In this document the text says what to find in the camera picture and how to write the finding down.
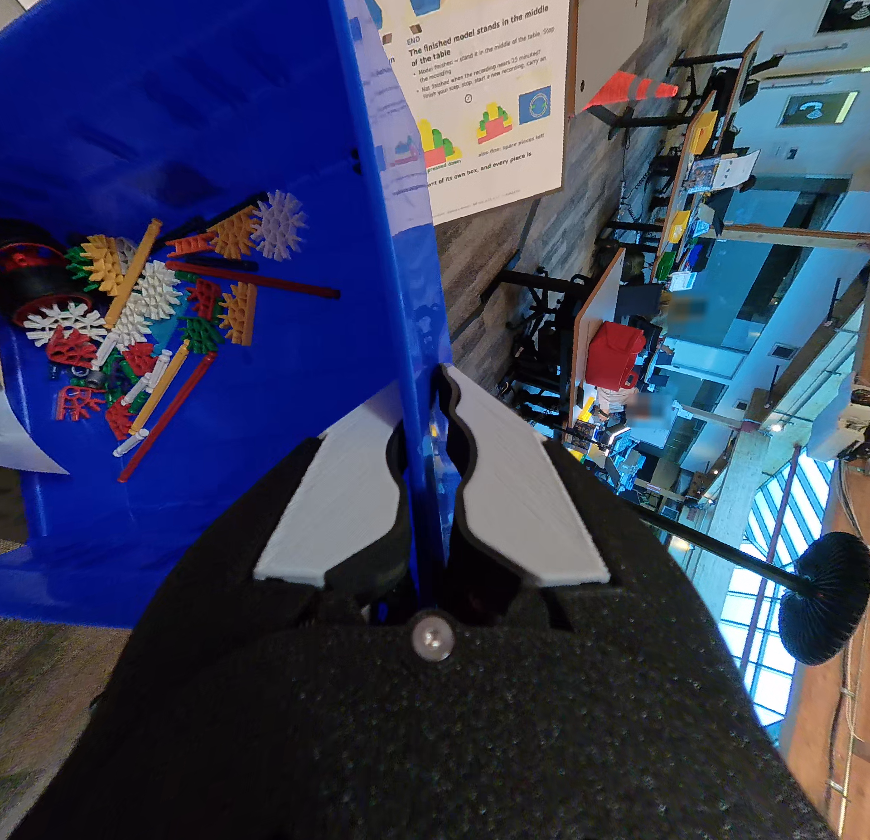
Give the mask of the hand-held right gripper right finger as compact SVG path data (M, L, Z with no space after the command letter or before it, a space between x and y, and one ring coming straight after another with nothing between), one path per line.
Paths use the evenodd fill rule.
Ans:
M457 617L504 617L525 591L608 585L547 438L452 365L439 367L439 408L459 475L445 607Z

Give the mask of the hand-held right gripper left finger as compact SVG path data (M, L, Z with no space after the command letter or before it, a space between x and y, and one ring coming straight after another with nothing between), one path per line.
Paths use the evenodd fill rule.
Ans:
M363 606L405 580L411 507L402 412L392 383L320 434L256 579L332 590Z

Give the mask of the large blue plastic bin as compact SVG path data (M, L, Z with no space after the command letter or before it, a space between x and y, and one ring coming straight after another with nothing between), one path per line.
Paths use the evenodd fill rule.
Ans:
M103 413L57 420L61 378L2 318L11 409L66 471L22 476L2 617L132 628L226 508L393 381L435 560L430 377L451 349L413 120L362 0L42 0L3 31L2 218L136 243L281 189L307 226L261 274L339 298L258 285L252 345L217 346L124 482Z

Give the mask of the red storage basket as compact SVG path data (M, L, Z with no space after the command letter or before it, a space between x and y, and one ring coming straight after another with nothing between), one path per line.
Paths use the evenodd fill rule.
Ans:
M637 356L645 349L644 332L634 326L604 321L588 346L585 384L611 391L637 386Z

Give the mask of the pile of plastic construction pieces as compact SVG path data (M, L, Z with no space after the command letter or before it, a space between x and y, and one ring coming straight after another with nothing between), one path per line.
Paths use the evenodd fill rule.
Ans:
M290 193L256 193L211 218L196 216L162 233L153 219L138 242L97 233L65 245L67 269L93 299L68 303L10 325L24 347L21 380L45 376L51 421L98 418L122 463L135 473L190 398L223 343L251 347L262 290L336 301L335 287L259 272L253 254L285 260L307 226Z

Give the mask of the black rod stand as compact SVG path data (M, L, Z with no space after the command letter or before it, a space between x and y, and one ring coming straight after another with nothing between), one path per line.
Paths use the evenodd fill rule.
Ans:
M629 504L649 526L782 586L778 631L784 649L815 667L834 658L864 617L869 597L869 551L857 536L831 532L810 544L793 572L703 534L637 504Z

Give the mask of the ceiling mounted heater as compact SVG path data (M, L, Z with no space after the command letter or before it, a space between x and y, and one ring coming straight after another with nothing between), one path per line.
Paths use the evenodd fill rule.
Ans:
M806 454L819 462L868 457L869 387L854 372L815 418Z

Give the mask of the red toy wheel black tyre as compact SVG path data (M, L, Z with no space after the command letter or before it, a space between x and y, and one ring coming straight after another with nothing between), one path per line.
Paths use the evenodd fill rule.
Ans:
M93 308L93 299L71 277L66 247L43 227L1 219L1 313L23 329L30 315L68 303Z

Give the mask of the orange traffic cone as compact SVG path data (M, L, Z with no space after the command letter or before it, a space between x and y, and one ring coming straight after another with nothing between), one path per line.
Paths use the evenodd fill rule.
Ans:
M643 78L634 73L615 72L598 92L591 98L584 111L594 107L605 107L620 103L633 103L647 99L669 99L677 97L680 86L657 80Z

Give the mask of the white instruction sheet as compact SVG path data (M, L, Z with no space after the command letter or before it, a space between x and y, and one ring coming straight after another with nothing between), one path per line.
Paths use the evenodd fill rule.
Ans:
M364 0L417 123L435 224L563 185L571 0Z

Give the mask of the dark wall sign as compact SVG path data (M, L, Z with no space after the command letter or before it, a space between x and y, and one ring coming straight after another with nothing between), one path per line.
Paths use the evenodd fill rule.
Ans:
M851 91L790 95L778 127L839 126L846 121L859 94Z
M869 0L828 0L817 34L869 28Z

